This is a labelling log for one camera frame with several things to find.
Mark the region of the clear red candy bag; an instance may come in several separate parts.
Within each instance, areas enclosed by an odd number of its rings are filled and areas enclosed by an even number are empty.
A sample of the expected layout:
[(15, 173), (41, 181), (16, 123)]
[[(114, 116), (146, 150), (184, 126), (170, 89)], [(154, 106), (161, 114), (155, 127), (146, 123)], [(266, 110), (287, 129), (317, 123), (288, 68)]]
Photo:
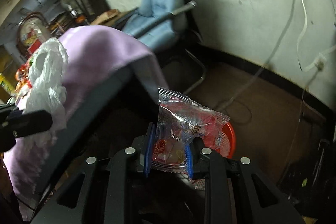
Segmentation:
[[(230, 118), (203, 106), (184, 94), (158, 88), (158, 121), (153, 143), (151, 168), (171, 173), (184, 173), (185, 147), (191, 148), (196, 137), (217, 135)], [(205, 189), (205, 180), (189, 178), (197, 190)]]

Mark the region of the foil snack bag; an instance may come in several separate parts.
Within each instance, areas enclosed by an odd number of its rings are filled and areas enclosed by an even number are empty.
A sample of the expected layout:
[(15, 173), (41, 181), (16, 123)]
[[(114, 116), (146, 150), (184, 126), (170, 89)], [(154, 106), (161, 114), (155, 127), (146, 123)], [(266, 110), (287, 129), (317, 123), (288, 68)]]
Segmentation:
[(30, 56), (28, 60), (23, 65), (21, 65), (15, 73), (15, 79), (17, 80), (15, 94), (17, 97), (26, 96), (32, 89), (32, 84), (29, 79), (29, 69), (33, 62), (33, 56)]

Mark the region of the white plastic bag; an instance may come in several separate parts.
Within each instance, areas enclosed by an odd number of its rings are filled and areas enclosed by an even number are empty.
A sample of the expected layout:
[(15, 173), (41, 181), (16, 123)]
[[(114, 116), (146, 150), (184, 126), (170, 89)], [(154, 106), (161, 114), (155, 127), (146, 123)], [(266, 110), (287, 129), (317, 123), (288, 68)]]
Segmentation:
[(66, 49), (58, 39), (50, 38), (33, 53), (30, 61), (29, 81), (32, 89), (23, 113), (45, 110), (51, 114), (53, 124), (41, 136), (25, 137), (22, 140), (25, 149), (42, 148), (47, 143), (53, 143), (55, 134), (67, 126), (66, 110), (63, 106), (67, 91), (62, 84), (68, 65)]

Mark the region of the red plastic trash basket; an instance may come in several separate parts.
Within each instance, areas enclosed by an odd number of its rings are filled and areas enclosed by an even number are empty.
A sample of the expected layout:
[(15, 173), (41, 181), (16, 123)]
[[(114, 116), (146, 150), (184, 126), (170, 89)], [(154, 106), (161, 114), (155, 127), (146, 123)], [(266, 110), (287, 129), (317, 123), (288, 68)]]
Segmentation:
[(223, 157), (233, 158), (236, 149), (236, 135), (230, 122), (223, 125), (219, 134), (208, 134), (203, 136), (202, 139), (206, 147), (215, 150)]

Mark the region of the round framed picture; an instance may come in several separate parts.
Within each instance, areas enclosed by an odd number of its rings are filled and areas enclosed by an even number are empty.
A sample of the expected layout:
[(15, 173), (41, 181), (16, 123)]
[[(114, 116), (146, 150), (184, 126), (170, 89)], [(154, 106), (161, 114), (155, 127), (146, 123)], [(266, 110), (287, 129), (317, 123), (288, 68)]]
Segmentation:
[(30, 57), (50, 38), (49, 24), (40, 12), (28, 14), (18, 25), (17, 48), (25, 58)]

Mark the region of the purple printed tablecloth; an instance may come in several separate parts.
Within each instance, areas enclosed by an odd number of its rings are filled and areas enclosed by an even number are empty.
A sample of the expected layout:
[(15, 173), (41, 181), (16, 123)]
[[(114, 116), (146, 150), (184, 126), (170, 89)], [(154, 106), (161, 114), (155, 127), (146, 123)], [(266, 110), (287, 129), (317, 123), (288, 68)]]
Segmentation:
[(67, 51), (62, 84), (67, 126), (53, 143), (25, 149), (19, 138), (1, 157), (1, 223), (22, 223), (86, 149), (114, 155), (146, 130), (167, 82), (153, 51), (106, 26), (71, 28), (57, 38)]

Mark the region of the blue cushioned chair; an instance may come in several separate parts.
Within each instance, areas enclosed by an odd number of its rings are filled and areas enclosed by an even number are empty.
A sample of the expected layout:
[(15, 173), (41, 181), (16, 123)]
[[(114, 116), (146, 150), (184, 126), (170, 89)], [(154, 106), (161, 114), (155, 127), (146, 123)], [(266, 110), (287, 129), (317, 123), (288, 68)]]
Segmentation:
[[(181, 8), (184, 4), (185, 0), (142, 0), (141, 5), (127, 20), (122, 32), (135, 38), (154, 22)], [(186, 16), (181, 13), (173, 19), (161, 22), (137, 39), (153, 52), (158, 53), (173, 46), (186, 27)]]

